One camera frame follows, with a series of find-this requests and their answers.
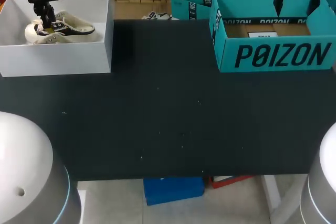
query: black table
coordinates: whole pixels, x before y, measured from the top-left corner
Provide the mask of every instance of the black table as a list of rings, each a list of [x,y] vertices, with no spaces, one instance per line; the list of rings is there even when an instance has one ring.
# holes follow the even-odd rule
[[[332,71],[219,73],[207,22],[115,23],[110,74],[0,79],[77,180],[307,173]]]

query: tile floor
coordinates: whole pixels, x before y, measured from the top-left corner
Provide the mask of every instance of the tile floor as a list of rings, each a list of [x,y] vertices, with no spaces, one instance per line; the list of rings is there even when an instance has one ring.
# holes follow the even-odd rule
[[[276,176],[280,195],[295,175]],[[259,177],[219,189],[206,188],[202,197],[147,206],[141,179],[79,182],[86,190],[82,224],[269,224]],[[287,224],[303,224],[296,212]]]

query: gray metal cylinder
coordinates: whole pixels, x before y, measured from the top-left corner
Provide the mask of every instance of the gray metal cylinder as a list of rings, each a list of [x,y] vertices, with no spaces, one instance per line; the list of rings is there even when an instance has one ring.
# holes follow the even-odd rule
[[[336,223],[336,192],[324,175],[320,152],[303,187],[300,210],[306,224]]]
[[[5,224],[78,224],[80,215],[78,191],[54,153],[49,177],[40,193],[27,208]]]

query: white box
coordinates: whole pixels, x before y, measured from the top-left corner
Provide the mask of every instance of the white box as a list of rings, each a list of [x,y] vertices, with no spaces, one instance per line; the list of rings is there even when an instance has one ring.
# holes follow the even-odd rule
[[[3,77],[111,72],[114,0],[59,0],[66,10],[96,27],[97,42],[27,45],[25,28],[38,17],[28,0],[7,0],[0,13],[0,73]]]

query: white sneaker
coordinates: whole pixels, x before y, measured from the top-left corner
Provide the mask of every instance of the white sneaker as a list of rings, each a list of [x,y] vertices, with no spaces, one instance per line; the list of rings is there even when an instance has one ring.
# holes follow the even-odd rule
[[[148,16],[143,16],[141,19],[162,19],[162,20],[167,20],[170,19],[170,16],[168,13],[156,13],[156,12],[150,12]]]
[[[94,42],[97,39],[95,27],[80,18],[77,18],[66,11],[59,12],[56,22],[51,24],[54,32],[65,36],[70,42]],[[43,40],[45,36],[52,34],[44,30],[41,20],[33,20],[26,27],[25,37],[29,43]]]
[[[34,45],[40,44],[62,44],[62,43],[71,43],[70,40],[63,36],[62,34],[56,32],[49,34],[47,36],[43,36],[43,39],[37,40],[34,42]]]

